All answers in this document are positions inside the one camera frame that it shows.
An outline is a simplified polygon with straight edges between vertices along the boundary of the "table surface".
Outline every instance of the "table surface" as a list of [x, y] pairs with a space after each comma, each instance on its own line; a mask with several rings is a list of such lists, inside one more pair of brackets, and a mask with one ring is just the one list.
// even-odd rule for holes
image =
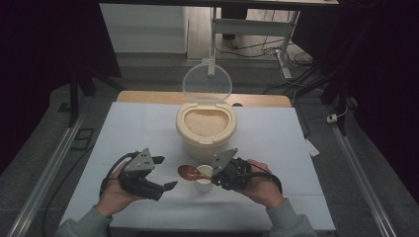
[[[179, 92], [120, 93], [113, 103], [85, 171], [63, 215], [79, 219], [96, 203], [100, 182], [115, 161], [144, 145], [151, 155], [165, 161], [147, 179], [156, 184], [178, 181], [160, 201], [141, 200], [114, 215], [113, 227], [148, 230], [268, 231], [271, 223], [265, 208], [235, 192], [214, 187], [201, 194], [192, 182], [177, 175], [182, 164], [198, 165], [188, 157], [175, 128], [179, 105], [187, 100]], [[305, 213], [318, 230], [334, 230], [327, 203], [312, 165], [296, 113], [284, 96], [231, 95], [237, 130], [228, 148], [237, 157], [261, 157], [283, 182], [284, 194], [297, 213]]]

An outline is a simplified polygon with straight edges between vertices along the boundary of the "person's right hand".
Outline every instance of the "person's right hand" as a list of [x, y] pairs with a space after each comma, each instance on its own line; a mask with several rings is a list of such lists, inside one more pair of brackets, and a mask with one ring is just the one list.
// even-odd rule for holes
[[[251, 159], [247, 160], [247, 162], [271, 173], [271, 171], [268, 169], [268, 165], [264, 163], [260, 163]], [[255, 166], [251, 167], [252, 172], [265, 172]], [[253, 177], [249, 181], [249, 184], [245, 190], [236, 190], [236, 192], [249, 197], [257, 203], [265, 205], [268, 209], [278, 207], [285, 201], [277, 185], [273, 181], [264, 177]]]

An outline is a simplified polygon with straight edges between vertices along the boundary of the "rice cooker lid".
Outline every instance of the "rice cooker lid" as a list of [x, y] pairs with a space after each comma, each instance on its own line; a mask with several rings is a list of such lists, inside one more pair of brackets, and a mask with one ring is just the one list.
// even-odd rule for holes
[[219, 102], [231, 95], [232, 83], [222, 67], [213, 61], [203, 60], [186, 73], [182, 90], [192, 101]]

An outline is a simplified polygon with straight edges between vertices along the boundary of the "small cup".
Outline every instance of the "small cup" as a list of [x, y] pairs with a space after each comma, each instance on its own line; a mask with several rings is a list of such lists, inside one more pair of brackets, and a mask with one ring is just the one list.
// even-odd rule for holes
[[[209, 165], [202, 165], [197, 168], [201, 174], [206, 175], [208, 177], [212, 176], [212, 167]], [[210, 191], [213, 187], [213, 183], [210, 182], [210, 180], [207, 179], [200, 179], [194, 181], [194, 185], [200, 192], [206, 193]]]

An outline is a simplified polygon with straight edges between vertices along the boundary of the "person's left hand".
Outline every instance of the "person's left hand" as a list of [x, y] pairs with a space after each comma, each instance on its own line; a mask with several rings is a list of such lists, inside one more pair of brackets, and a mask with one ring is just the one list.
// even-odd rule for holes
[[125, 163], [126, 162], [123, 162], [111, 175], [110, 180], [96, 205], [98, 212], [105, 217], [110, 217], [111, 215], [122, 211], [133, 201], [143, 199], [142, 197], [131, 195], [121, 188], [118, 175]]

